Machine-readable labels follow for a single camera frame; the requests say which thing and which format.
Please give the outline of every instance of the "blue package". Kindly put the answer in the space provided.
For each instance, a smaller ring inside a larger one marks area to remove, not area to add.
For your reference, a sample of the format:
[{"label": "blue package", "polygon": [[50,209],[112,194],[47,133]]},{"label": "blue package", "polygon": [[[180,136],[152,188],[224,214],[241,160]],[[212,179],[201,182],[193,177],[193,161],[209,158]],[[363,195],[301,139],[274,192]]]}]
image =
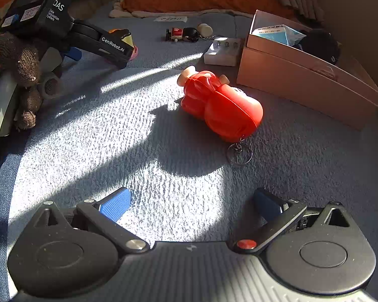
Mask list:
[{"label": "blue package", "polygon": [[296,45],[299,41],[301,41],[301,39],[306,36],[286,25],[257,28],[252,32],[252,34],[288,45],[290,47]]}]

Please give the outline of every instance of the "bed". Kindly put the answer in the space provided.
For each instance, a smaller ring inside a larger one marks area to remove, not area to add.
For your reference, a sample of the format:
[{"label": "bed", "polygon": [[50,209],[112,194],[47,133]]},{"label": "bed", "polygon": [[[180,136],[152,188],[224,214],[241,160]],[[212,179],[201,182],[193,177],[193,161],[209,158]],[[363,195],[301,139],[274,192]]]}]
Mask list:
[{"label": "bed", "polygon": [[[189,65],[226,74],[237,67],[205,66],[210,41],[166,42],[169,27],[207,23],[214,33],[246,37],[251,19],[208,13],[187,23],[108,17],[91,22],[128,28],[139,54],[117,70],[83,53],[66,59],[66,94],[45,101],[37,126],[11,138],[0,171],[0,300],[16,290],[6,255],[37,205],[71,207],[125,186],[131,208],[120,225],[156,240],[235,240],[261,223],[251,197],[257,187],[310,206],[341,201],[372,245],[378,261],[378,123],[357,132],[323,114],[270,94],[242,88],[260,101],[264,119],[247,140],[254,151],[244,167],[230,165],[227,144],[179,109],[180,71]],[[368,292],[378,299],[378,262]]]}]

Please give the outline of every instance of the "metal screw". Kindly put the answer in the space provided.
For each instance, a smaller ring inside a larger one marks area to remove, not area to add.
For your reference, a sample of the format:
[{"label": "metal screw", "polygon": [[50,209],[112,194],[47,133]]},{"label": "metal screw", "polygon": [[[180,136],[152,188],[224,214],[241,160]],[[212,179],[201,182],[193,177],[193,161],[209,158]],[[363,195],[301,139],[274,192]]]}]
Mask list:
[{"label": "metal screw", "polygon": [[146,243],[142,240],[130,240],[126,242],[126,247],[132,250],[142,250],[146,246]]}]

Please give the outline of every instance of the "metal key ring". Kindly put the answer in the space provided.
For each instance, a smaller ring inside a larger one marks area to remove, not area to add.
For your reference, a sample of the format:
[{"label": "metal key ring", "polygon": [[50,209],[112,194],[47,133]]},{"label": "metal key ring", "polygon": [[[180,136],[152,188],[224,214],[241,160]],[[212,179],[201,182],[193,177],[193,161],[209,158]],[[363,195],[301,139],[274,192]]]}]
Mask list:
[{"label": "metal key ring", "polygon": [[[226,151],[226,157],[227,157],[227,160],[228,162],[230,162],[232,165],[236,165],[236,166],[243,166],[243,165],[246,165],[247,163],[249,163],[251,160],[252,160],[252,157],[254,156],[254,152],[252,151],[251,147],[248,145],[248,144],[245,144],[245,143],[242,143],[244,139],[241,138],[240,141],[238,143],[233,143],[231,144],[227,151]],[[251,153],[249,159],[243,163],[237,163],[237,162],[234,162],[232,161],[230,158],[229,158],[229,151],[232,149],[234,150],[235,153],[242,153],[244,151],[244,147],[249,150],[249,152]]]}]

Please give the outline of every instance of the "pink object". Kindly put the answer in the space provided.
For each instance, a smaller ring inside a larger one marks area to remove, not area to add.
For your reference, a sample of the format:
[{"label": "pink object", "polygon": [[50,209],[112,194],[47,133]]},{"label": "pink object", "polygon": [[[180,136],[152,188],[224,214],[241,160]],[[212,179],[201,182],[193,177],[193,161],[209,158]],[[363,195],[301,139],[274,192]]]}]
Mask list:
[{"label": "pink object", "polygon": [[242,52],[237,84],[320,111],[362,129],[378,107],[378,87],[359,62],[341,47],[337,65],[256,35],[256,28],[284,24],[310,28],[257,10]]},{"label": "pink object", "polygon": [[133,50],[133,53],[129,59],[129,61],[133,60],[135,57],[137,57],[137,54],[139,53],[139,49],[137,48],[137,46],[135,46],[135,49]]}]

